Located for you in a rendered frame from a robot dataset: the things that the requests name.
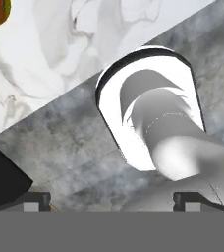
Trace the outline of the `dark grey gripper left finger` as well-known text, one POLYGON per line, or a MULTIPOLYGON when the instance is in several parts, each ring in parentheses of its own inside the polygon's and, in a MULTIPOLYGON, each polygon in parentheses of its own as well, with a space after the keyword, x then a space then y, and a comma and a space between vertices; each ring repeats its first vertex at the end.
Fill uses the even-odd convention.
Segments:
POLYGON ((0 211, 10 212, 50 212, 49 192, 27 192, 14 202, 0 206, 0 211))

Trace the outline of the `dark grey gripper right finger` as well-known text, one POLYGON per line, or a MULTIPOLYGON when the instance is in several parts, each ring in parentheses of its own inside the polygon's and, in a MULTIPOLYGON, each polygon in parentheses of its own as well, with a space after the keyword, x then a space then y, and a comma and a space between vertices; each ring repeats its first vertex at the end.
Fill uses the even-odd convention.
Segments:
POLYGON ((224 205, 213 203, 198 192, 175 192, 173 194, 174 212, 218 212, 224 205))

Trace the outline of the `black block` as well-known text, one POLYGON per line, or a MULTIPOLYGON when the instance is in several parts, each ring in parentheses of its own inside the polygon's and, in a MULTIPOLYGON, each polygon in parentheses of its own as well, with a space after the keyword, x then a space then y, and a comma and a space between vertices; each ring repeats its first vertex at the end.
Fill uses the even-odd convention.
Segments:
POLYGON ((0 151, 0 206, 16 201, 32 183, 33 180, 0 151))

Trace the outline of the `white round thing black rim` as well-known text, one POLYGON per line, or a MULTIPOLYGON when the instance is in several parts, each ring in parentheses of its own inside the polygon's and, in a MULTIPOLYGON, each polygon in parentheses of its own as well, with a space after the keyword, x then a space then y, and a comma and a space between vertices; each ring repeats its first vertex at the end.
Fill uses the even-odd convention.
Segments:
POLYGON ((191 64, 163 46, 142 46, 105 68, 97 108, 127 164, 167 183, 142 190, 125 212, 171 212, 175 192, 224 205, 224 142, 207 134, 191 64))

